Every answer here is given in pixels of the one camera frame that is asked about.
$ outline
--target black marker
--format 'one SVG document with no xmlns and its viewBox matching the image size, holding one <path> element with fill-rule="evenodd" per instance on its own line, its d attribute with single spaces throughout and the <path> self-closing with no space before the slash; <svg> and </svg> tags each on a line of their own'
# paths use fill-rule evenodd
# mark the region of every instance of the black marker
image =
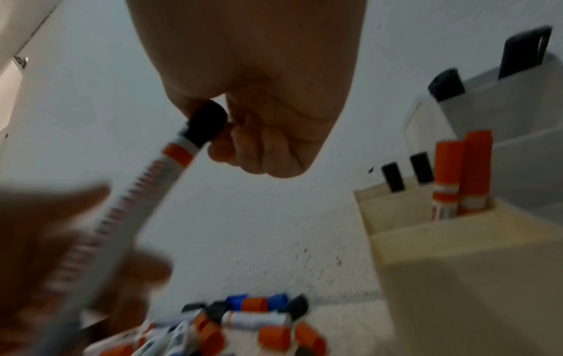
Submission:
<svg viewBox="0 0 563 356">
<path fill-rule="evenodd" d="M 381 167 L 381 171 L 385 176 L 387 185 L 391 189 L 391 192 L 401 192 L 405 190 L 405 184 L 403 184 L 403 177 L 399 171 L 399 166 L 396 162 L 389 163 Z"/>
<path fill-rule="evenodd" d="M 446 69 L 428 85 L 428 91 L 439 103 L 465 93 L 457 68 Z"/>
<path fill-rule="evenodd" d="M 539 66 L 544 60 L 551 31 L 551 26 L 542 26 L 521 32 L 507 39 L 504 43 L 503 59 L 500 62 L 498 78 L 502 79 Z"/>
<path fill-rule="evenodd" d="M 415 170 L 418 184 L 432 183 L 434 175 L 432 174 L 432 166 L 428 160 L 426 152 L 417 153 L 411 156 L 412 168 Z"/>
</svg>

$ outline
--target person's right hand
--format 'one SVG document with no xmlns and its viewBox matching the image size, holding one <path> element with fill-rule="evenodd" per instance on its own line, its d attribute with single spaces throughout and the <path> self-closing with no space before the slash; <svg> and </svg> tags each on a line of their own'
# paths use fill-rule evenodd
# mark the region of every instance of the person's right hand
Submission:
<svg viewBox="0 0 563 356">
<path fill-rule="evenodd" d="M 166 93 L 186 117 L 226 93 L 210 157 L 302 174 L 350 90 L 365 0 L 128 0 Z"/>
</svg>

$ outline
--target black object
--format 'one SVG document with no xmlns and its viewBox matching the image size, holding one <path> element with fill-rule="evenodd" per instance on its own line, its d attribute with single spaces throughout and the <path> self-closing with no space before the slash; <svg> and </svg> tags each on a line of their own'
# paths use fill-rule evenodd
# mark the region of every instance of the black object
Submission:
<svg viewBox="0 0 563 356">
<path fill-rule="evenodd" d="M 428 91 L 439 103 L 465 93 L 457 68 L 446 69 L 438 74 L 428 85 Z"/>
<path fill-rule="evenodd" d="M 229 310 L 231 310 L 232 305 L 227 301 L 214 301 L 206 309 L 205 314 L 207 318 L 216 324 L 221 324 L 221 319 L 223 315 Z"/>
<path fill-rule="evenodd" d="M 291 315 L 291 319 L 295 321 L 304 316 L 308 310 L 309 302 L 307 301 L 307 297 L 305 294 L 300 294 L 278 310 L 278 313 L 287 313 Z"/>
<path fill-rule="evenodd" d="M 428 160 L 426 152 L 417 153 L 411 156 L 412 168 L 415 170 L 416 179 L 418 184 L 426 184 L 434 181 L 432 174 L 432 166 Z"/>
<path fill-rule="evenodd" d="M 188 129 L 182 136 L 192 141 L 198 148 L 202 148 L 211 141 L 227 122 L 227 112 L 221 105 L 207 101 L 189 119 Z"/>
<path fill-rule="evenodd" d="M 405 190 L 405 184 L 403 184 L 403 177 L 399 171 L 399 166 L 396 162 L 389 163 L 381 167 L 381 171 L 385 176 L 387 185 L 391 189 L 391 192 L 401 192 Z"/>
<path fill-rule="evenodd" d="M 498 78 L 502 79 L 539 66 L 544 60 L 552 30 L 551 26 L 542 26 L 507 39 L 504 43 Z"/>
<path fill-rule="evenodd" d="M 204 301 L 200 301 L 197 303 L 189 303 L 184 305 L 184 307 L 182 308 L 182 313 L 185 313 L 186 311 L 190 311 L 190 310 L 205 309 L 205 308 L 207 308 L 207 303 Z"/>
<path fill-rule="evenodd" d="M 316 356 L 311 350 L 305 346 L 299 346 L 297 351 L 295 351 L 295 356 Z"/>
</svg>

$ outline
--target hand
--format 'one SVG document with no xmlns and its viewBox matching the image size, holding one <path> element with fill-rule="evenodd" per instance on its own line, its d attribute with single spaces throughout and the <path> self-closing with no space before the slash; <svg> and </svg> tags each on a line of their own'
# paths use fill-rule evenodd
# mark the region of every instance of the hand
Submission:
<svg viewBox="0 0 563 356">
<path fill-rule="evenodd" d="M 350 90 L 365 0 L 128 0 L 169 99 L 188 118 L 226 94 L 209 156 L 294 177 L 313 163 Z"/>
<path fill-rule="evenodd" d="M 71 194 L 0 191 L 0 350 L 21 339 L 17 325 L 40 282 L 56 266 L 79 232 L 71 219 L 109 195 L 107 186 Z M 103 337 L 141 324 L 147 313 L 146 292 L 165 283 L 170 264 L 149 253 L 132 253 L 94 309 L 109 315 Z"/>
</svg>

